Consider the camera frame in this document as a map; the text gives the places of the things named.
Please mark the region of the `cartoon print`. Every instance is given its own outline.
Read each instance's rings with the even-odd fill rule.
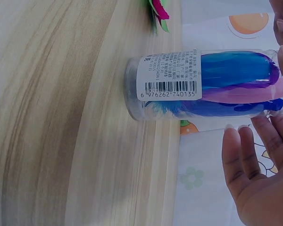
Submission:
[[[266,148],[254,127],[251,125],[250,128],[253,130],[254,133],[255,149],[261,173],[266,175],[267,177],[271,177],[278,173],[278,169],[269,157]]]
[[[180,121],[180,135],[187,135],[191,133],[198,133],[197,127],[188,120]]]
[[[192,190],[193,188],[198,188],[202,186],[202,178],[204,172],[201,170],[196,170],[194,167],[189,167],[186,169],[184,175],[180,176],[180,181],[184,185],[185,189]]]
[[[228,28],[233,35],[242,39],[255,39],[269,21],[267,13],[243,14],[229,17]]]

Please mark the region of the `wood grain surface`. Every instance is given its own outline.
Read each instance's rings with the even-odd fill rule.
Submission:
[[[0,0],[0,226],[171,225],[178,122],[136,122],[131,57],[181,49],[142,0]]]

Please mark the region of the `bottle label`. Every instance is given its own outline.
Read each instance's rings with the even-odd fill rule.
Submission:
[[[141,101],[202,98],[199,50],[141,58],[137,69],[137,97]]]

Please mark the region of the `orange fruit print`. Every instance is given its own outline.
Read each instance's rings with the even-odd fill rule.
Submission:
[[[263,30],[269,20],[267,13],[230,16],[233,28],[241,34],[254,34]]]

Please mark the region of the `barcode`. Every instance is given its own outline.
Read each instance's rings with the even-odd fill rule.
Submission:
[[[160,81],[146,82],[146,93],[156,92],[195,92],[197,93],[196,81]]]

